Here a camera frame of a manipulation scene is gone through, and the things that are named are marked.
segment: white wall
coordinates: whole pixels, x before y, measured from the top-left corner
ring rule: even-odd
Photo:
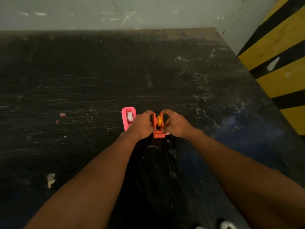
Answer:
[[[0,0],[0,30],[216,27],[238,53],[276,0]]]

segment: white tape roll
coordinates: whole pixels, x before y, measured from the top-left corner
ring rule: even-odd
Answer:
[[[128,121],[129,121],[129,122],[133,121],[132,112],[128,112],[128,113],[127,113],[127,117],[128,117]]]

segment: right hand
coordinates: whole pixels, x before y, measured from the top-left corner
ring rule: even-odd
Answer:
[[[174,136],[186,138],[193,131],[201,131],[191,126],[183,115],[179,115],[177,112],[170,109],[164,109],[161,113],[167,114],[170,117],[164,123],[164,127],[161,129],[162,132],[169,132]]]

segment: table surface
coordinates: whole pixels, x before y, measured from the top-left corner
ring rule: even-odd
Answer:
[[[304,142],[214,28],[0,32],[0,48],[1,228],[22,228],[114,142],[128,106],[173,109],[305,186]],[[135,146],[109,228],[215,228],[219,218],[248,228],[188,141]]]

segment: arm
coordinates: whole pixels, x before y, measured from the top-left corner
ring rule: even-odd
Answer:
[[[148,110],[137,115],[130,128],[61,187],[25,229],[105,228],[135,144],[154,131],[151,114]]]
[[[305,190],[282,175],[206,136],[182,115],[170,118],[163,131],[189,140],[229,199],[253,228],[301,228],[305,225]]]

